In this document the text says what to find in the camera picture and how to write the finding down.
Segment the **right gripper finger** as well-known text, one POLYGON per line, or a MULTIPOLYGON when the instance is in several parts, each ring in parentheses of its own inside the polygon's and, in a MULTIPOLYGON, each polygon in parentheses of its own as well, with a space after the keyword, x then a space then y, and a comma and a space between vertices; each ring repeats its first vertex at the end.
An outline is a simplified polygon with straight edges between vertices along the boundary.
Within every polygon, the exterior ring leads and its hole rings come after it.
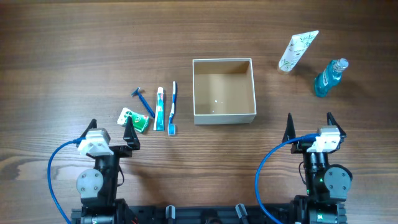
POLYGON ((287 115, 287 125, 286 125, 286 129, 284 132, 284 136, 282 138, 282 142, 287 142, 291 139, 295 139, 296 138, 296 133, 295 133, 295 127, 294 127, 294 121, 293 121, 293 117, 292 114, 289 113, 287 115))
POLYGON ((326 114, 326 118, 327 118, 327 123, 328 125, 331 126, 336 126, 340 132, 340 138, 341 139, 345 139, 346 138, 346 133, 345 131, 341 128, 341 126, 336 122, 334 116, 332 115, 331 112, 327 112, 326 114))

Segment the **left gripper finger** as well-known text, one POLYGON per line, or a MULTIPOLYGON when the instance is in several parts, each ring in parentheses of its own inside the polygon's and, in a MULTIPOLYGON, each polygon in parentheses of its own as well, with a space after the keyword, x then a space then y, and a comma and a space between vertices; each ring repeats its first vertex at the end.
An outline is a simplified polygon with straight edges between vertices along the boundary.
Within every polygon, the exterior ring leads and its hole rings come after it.
POLYGON ((141 148, 131 116, 127 117, 123 139, 132 150, 139 150, 141 148))
POLYGON ((89 130, 96 129, 96 128, 97 128, 97 120, 92 119, 91 122, 89 123, 88 127, 85 129, 85 131, 80 136, 80 138, 84 138, 87 135, 89 130))

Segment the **green white soap packet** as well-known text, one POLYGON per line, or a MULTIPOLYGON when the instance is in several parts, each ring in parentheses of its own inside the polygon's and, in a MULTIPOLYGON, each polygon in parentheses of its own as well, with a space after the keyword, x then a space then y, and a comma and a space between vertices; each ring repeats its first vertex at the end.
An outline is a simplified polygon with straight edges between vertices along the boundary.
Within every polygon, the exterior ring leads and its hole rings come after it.
POLYGON ((149 127, 150 118, 147 115, 135 113, 128 108, 122 109, 117 123, 121 126, 125 126, 127 124, 128 117, 132 118, 134 129, 139 133, 144 133, 149 127))

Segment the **teal mouthwash bottle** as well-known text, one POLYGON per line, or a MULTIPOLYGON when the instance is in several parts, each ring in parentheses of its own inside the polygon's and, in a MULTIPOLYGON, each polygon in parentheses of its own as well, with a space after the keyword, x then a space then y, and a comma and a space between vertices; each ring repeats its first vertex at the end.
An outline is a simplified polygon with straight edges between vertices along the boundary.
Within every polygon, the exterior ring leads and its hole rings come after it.
POLYGON ((315 95, 320 98, 327 96, 328 92, 340 83, 343 72, 348 66, 349 62, 345 58, 331 60, 326 69, 315 78, 315 95))

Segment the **white green-leaf lotion tube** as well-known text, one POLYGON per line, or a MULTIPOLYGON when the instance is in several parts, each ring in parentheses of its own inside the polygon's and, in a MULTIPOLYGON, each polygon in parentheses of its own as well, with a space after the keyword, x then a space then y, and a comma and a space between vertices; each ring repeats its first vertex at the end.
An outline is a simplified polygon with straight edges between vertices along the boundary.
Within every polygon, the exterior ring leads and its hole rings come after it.
POLYGON ((283 56, 279 60, 279 71, 282 73, 291 72, 318 34, 319 31, 314 30, 293 35, 283 56))

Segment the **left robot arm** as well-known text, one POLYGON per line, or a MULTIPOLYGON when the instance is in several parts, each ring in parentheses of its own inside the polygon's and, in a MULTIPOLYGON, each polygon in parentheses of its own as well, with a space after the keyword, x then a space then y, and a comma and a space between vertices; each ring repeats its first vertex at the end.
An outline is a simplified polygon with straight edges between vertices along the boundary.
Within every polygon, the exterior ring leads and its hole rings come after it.
POLYGON ((95 160, 94 168, 84 170, 76 180, 82 207, 73 209, 71 222, 79 224, 127 224, 138 223, 137 215, 123 198, 117 199, 122 174, 120 159, 132 156, 140 149, 140 142, 132 118, 126 120, 123 139, 125 145, 110 146, 111 140, 104 128, 97 127, 93 119, 80 136, 77 148, 80 154, 95 160))

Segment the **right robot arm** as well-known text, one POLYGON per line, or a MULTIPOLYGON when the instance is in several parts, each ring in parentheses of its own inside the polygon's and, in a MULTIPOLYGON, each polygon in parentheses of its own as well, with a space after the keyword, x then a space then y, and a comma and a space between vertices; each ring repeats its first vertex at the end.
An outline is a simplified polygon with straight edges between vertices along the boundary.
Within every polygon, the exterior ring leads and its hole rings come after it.
POLYGON ((326 114, 327 125, 318 128, 317 136, 295 140, 292 115, 287 118, 283 143, 292 141, 291 153, 301 154, 304 173, 300 176, 306 195, 296 195, 289 203, 288 223, 344 224, 348 222, 345 202, 353 180, 342 165, 330 164, 328 155, 340 149, 346 133, 333 115, 326 114))

